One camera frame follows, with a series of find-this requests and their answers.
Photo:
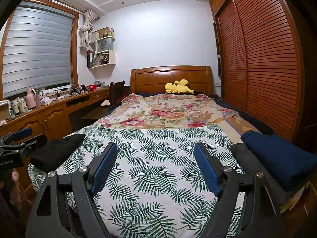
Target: sliding door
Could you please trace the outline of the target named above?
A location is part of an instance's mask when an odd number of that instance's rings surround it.
[[[291,139],[299,110],[301,66],[283,0],[229,0],[216,16],[224,33],[224,99],[239,109],[245,103],[248,114]]]
[[[244,43],[239,19],[231,0],[218,17],[223,50],[223,98],[236,108],[245,111],[247,82]]]

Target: pink thermos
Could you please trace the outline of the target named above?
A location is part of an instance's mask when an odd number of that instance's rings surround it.
[[[28,88],[26,90],[26,105],[28,105],[29,109],[36,107],[36,92],[34,89]]]

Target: gray roller blind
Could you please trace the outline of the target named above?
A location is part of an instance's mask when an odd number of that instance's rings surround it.
[[[32,2],[16,9],[4,49],[3,93],[9,97],[71,82],[70,41],[74,16]]]

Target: wooden window frame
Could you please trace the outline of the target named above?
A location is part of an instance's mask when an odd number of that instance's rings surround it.
[[[49,6],[49,7],[55,8],[55,9],[59,9],[61,11],[67,12],[67,13],[75,16],[75,18],[73,19],[71,40],[70,40],[70,67],[71,67],[72,81],[73,81],[75,86],[78,86],[77,28],[78,28],[79,13],[76,11],[73,11],[67,7],[64,7],[62,5],[53,3],[49,0],[23,0],[23,1],[46,5],[46,6]],[[2,71],[3,71],[4,48],[5,48],[5,44],[7,42],[8,32],[9,32],[9,28],[10,28],[14,13],[15,13],[15,10],[12,12],[10,17],[8,18],[7,25],[5,26],[2,41],[1,41],[1,47],[0,47],[0,75],[1,75],[1,78],[0,78],[0,99],[3,99]]]

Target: silver bolt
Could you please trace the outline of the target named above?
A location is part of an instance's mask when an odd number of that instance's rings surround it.
[[[226,172],[226,173],[231,173],[232,172],[232,168],[230,166],[225,166],[223,168],[223,170]]]
[[[264,174],[262,172],[256,172],[256,176],[259,178],[263,178]]]
[[[85,171],[87,171],[88,170],[88,167],[87,166],[81,166],[80,168],[79,168],[79,171],[81,172],[81,173],[83,173],[83,172],[85,172]]]
[[[54,171],[51,171],[51,172],[49,172],[49,173],[47,174],[47,176],[48,176],[49,178],[51,178],[51,177],[55,176],[55,172],[54,172]]]

